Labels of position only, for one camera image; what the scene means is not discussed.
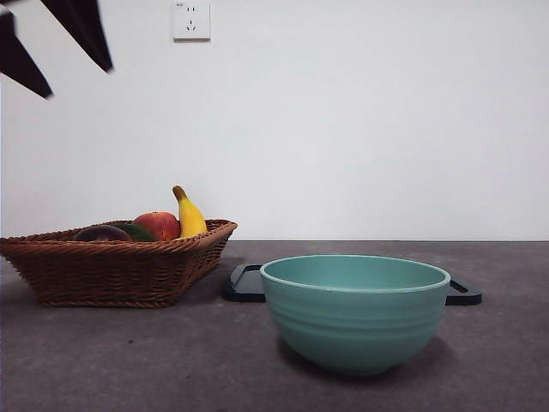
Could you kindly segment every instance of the electrical outlet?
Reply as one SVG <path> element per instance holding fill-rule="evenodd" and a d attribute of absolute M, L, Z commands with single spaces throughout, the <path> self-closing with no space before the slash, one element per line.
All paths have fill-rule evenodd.
<path fill-rule="evenodd" d="M 173 38 L 210 39 L 209 9 L 209 0 L 176 0 L 173 5 Z"/>

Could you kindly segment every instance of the wicker basket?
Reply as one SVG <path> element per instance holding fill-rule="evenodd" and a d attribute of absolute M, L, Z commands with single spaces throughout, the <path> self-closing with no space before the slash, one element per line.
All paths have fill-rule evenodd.
<path fill-rule="evenodd" d="M 0 254 L 44 306 L 167 307 L 219 264 L 237 227 L 206 223 L 207 233 L 172 241 L 71 241 L 82 227 L 1 238 Z"/>

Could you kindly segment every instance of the countertop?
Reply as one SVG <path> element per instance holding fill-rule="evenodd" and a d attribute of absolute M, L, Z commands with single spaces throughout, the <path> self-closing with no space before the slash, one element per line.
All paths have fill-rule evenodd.
<path fill-rule="evenodd" d="M 369 378 L 326 372 L 279 337 L 264 303 L 223 300 L 239 264 L 357 253 L 434 264 L 483 292 Z M 47 308 L 3 262 L 2 411 L 549 410 L 549 242 L 229 241 L 165 309 Z"/>

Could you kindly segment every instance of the teal bowl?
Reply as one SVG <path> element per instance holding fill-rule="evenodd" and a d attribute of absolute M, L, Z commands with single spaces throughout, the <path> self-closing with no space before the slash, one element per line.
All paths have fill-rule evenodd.
<path fill-rule="evenodd" d="M 361 255 L 289 257 L 260 272 L 287 344 L 354 375 L 382 373 L 418 353 L 437 330 L 450 281 L 429 264 Z"/>

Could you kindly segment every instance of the banana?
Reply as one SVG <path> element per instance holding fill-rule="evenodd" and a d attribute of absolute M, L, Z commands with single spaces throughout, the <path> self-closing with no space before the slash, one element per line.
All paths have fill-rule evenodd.
<path fill-rule="evenodd" d="M 206 233 L 206 221 L 202 212 L 195 206 L 187 197 L 181 186 L 173 186 L 172 188 L 175 198 L 179 205 L 179 224 L 181 225 L 181 234 L 178 239 L 185 239 L 195 236 L 199 233 Z"/>

